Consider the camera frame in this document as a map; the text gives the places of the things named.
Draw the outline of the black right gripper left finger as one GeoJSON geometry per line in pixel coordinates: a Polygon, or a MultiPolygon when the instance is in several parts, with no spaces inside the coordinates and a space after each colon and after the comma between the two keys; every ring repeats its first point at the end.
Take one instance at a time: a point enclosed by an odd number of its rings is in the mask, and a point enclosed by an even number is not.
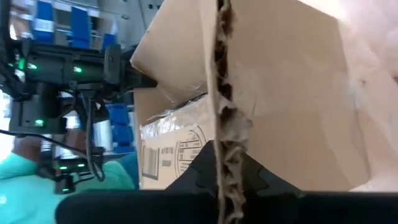
{"type": "Polygon", "coordinates": [[[164,190],[88,190],[64,199],[56,224],[217,224],[215,153],[207,142],[164,190]]]}

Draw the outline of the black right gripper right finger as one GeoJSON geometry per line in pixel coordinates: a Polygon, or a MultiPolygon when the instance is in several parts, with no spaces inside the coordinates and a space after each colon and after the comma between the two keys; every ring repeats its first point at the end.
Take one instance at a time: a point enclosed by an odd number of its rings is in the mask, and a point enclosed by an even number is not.
{"type": "Polygon", "coordinates": [[[243,158],[242,224],[398,224],[398,193],[304,191],[243,158]]]}

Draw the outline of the brown cardboard shipping box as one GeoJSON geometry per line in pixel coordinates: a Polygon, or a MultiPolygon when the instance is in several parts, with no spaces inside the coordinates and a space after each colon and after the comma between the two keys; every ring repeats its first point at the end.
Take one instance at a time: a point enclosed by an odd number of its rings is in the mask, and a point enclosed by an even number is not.
{"type": "Polygon", "coordinates": [[[398,166],[398,88],[368,47],[299,0],[164,0],[131,58],[142,190],[209,141],[217,224],[242,224],[243,156],[300,190],[356,192],[398,166]]]}

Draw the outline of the person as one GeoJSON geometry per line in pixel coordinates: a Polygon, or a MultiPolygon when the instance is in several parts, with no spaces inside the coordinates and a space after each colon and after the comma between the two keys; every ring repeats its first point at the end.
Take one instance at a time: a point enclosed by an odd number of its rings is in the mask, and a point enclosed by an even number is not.
{"type": "MultiPolygon", "coordinates": [[[[52,180],[37,175],[41,139],[19,138],[0,162],[0,224],[55,224],[55,210],[66,195],[54,193],[52,180]]],[[[103,164],[106,179],[87,180],[76,186],[86,190],[132,190],[139,186],[135,152],[103,164]]]]}

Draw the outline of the blue storage bin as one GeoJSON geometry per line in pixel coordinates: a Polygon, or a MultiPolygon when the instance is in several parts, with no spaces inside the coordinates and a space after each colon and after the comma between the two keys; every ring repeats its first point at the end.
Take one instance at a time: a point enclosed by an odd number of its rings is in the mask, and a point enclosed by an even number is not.
{"type": "Polygon", "coordinates": [[[37,0],[36,12],[33,20],[34,39],[41,43],[54,42],[53,6],[51,0],[37,0]]]}
{"type": "Polygon", "coordinates": [[[78,7],[72,7],[70,27],[72,37],[70,43],[72,47],[90,48],[91,28],[87,10],[78,7]]]}

